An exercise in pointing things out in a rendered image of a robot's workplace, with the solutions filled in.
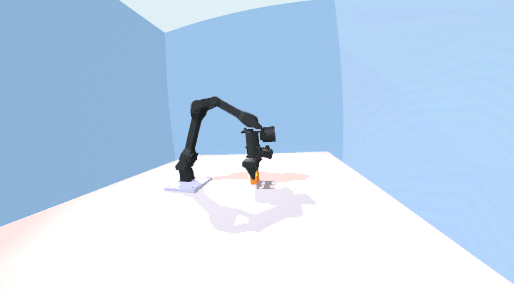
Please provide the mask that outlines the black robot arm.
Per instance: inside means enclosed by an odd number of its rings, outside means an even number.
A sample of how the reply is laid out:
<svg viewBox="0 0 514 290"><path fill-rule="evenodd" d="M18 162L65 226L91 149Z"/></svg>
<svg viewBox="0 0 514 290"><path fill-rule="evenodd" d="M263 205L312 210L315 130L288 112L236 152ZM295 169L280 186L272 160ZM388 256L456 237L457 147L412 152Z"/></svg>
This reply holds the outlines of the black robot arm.
<svg viewBox="0 0 514 290"><path fill-rule="evenodd" d="M179 170L180 175L180 181L178 182L190 182L191 180L196 179L193 170L194 162L197 160L199 154L195 151L196 142L202 120L207 115L208 110L213 109L214 107L219 107L226 111L228 114L232 114L247 127L261 129L261 131L254 131L253 129L243 128L241 133L245 133L246 135L246 144L259 143L258 132L260 132L260 140L263 140L263 142L276 142L275 126L262 127L262 125L260 125L258 122L258 118L254 114L240 109L238 110L229 103L223 101L221 98L217 98L216 96L201 100L194 100L190 106L190 114L192 119L185 148L180 154L178 163L175 166L176 170ZM259 144L258 159L261 157L272 159L272 155L273 150L270 149L269 145L260 147Z"/></svg>

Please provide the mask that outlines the orange block with dark blue patch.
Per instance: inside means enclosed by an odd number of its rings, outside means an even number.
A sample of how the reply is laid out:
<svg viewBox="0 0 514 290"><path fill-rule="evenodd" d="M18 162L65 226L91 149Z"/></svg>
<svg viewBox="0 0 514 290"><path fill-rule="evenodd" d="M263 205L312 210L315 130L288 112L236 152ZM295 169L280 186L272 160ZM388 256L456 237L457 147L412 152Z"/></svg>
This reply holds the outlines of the orange block with dark blue patch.
<svg viewBox="0 0 514 290"><path fill-rule="evenodd" d="M251 177L250 177L250 183L251 184L258 184L258 182L259 182L259 172L256 172L255 180L252 180Z"/></svg>

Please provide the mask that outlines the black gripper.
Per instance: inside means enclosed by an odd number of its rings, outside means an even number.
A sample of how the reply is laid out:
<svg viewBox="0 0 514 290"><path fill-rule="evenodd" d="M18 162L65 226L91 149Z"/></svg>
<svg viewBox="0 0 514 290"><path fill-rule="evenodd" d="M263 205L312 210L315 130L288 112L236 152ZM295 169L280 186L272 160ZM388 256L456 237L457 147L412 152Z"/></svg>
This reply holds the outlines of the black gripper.
<svg viewBox="0 0 514 290"><path fill-rule="evenodd" d="M259 163L263 157L258 159L259 143L246 144L247 149L246 159L242 162L242 167L246 169L252 180L255 180L256 172L259 170Z"/></svg>

